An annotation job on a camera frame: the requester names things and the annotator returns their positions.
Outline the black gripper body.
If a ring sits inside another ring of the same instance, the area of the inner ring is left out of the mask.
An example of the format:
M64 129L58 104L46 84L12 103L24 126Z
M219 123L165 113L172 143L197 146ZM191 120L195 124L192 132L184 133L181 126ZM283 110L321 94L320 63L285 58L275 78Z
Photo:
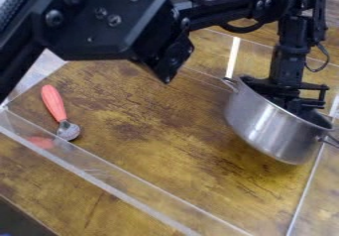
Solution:
M325 84L303 82L309 48L276 45L272 50L268 77L243 75L241 81L276 106L295 115L324 108Z

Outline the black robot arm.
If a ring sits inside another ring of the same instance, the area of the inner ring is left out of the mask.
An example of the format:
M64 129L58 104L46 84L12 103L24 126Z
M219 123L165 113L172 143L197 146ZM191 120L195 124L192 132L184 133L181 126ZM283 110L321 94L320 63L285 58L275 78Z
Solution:
M324 106L303 90L305 56L325 36L325 0L5 0L0 4L0 102L42 51L64 60L136 60L169 82L193 51L191 32L217 26L248 33L277 24L269 73L249 85L299 114Z

